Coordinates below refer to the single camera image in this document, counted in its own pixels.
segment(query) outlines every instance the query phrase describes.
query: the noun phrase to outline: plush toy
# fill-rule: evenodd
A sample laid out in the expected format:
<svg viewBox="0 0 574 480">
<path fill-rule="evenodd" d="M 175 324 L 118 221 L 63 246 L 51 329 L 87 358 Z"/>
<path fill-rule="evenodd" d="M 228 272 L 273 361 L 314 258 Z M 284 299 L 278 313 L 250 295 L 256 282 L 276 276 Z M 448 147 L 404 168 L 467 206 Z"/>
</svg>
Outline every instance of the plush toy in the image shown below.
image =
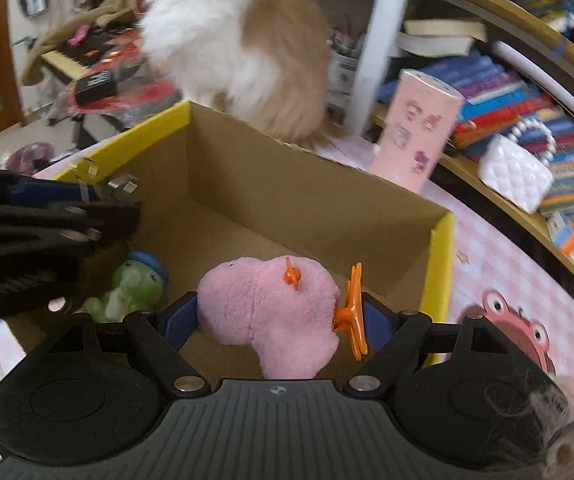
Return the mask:
<svg viewBox="0 0 574 480">
<path fill-rule="evenodd" d="M 87 298 L 81 310 L 90 313 L 96 323 L 122 321 L 131 312 L 151 310 L 162 298 L 168 279 L 156 256 L 144 251 L 131 252 L 114 271 L 113 290 L 102 300 Z"/>
<path fill-rule="evenodd" d="M 222 344 L 250 344 L 267 379 L 310 379 L 336 352 L 340 330 L 360 360 L 367 353 L 361 264 L 347 284 L 347 307 L 325 268 L 299 257 L 239 258 L 210 270 L 198 285 L 201 330 Z"/>
</svg>

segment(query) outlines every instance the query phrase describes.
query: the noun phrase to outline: red book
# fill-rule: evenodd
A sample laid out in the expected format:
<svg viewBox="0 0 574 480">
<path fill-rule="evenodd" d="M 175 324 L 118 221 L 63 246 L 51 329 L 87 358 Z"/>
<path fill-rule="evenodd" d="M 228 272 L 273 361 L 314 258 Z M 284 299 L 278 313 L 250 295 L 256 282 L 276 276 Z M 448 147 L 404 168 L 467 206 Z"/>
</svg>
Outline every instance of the red book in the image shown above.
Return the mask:
<svg viewBox="0 0 574 480">
<path fill-rule="evenodd" d="M 531 114 L 538 110 L 542 110 L 542 108 L 551 108 L 553 105 L 553 101 L 549 95 L 532 97 L 531 99 L 527 99 L 523 102 L 506 106 L 505 108 L 500 108 L 495 112 L 474 117 L 468 121 L 462 121 L 462 123 L 456 124 L 453 132 L 456 135 L 463 134 L 472 130 L 477 130 L 478 128 L 486 128 L 497 123 L 516 120 L 521 115 Z"/>
</svg>

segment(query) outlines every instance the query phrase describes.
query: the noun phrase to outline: green toy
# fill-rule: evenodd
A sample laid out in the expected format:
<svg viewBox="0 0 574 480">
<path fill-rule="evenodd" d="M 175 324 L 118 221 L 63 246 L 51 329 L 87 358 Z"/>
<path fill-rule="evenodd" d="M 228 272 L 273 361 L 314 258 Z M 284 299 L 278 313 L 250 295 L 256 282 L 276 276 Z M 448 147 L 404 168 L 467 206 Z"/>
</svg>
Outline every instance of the green toy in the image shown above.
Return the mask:
<svg viewBox="0 0 574 480">
<path fill-rule="evenodd" d="M 113 290 L 102 300 L 87 298 L 81 311 L 90 313 L 96 323 L 122 321 L 137 310 L 152 310 L 162 298 L 168 280 L 169 275 L 156 256 L 144 251 L 131 252 L 114 271 Z"/>
</svg>

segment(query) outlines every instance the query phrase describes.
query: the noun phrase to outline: white fur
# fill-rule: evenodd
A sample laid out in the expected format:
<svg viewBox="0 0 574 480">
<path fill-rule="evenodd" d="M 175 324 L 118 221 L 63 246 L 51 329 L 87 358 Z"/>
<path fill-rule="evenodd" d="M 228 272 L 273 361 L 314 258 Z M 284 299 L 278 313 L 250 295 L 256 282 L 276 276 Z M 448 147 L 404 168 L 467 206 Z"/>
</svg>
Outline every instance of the white fur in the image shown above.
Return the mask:
<svg viewBox="0 0 574 480">
<path fill-rule="evenodd" d="M 187 100 L 212 106 L 220 92 L 245 120 L 279 81 L 280 67 L 241 44 L 251 0 L 147 0 L 141 20 L 143 51 L 169 70 Z"/>
</svg>

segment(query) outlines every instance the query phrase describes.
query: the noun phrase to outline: cartoon eye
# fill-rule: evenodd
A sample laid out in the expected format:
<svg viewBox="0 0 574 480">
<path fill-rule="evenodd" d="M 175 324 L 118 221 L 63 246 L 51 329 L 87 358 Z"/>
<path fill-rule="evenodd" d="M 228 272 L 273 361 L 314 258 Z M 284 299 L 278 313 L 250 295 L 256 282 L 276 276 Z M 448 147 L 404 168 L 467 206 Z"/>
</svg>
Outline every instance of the cartoon eye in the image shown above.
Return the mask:
<svg viewBox="0 0 574 480">
<path fill-rule="evenodd" d="M 507 312 L 507 302 L 497 290 L 490 290 L 484 295 L 484 309 L 487 312 L 503 316 Z"/>
<path fill-rule="evenodd" d="M 547 331 L 545 330 L 545 327 L 539 323 L 532 323 L 531 332 L 533 333 L 533 337 L 539 345 L 546 346 L 549 343 Z"/>
</svg>

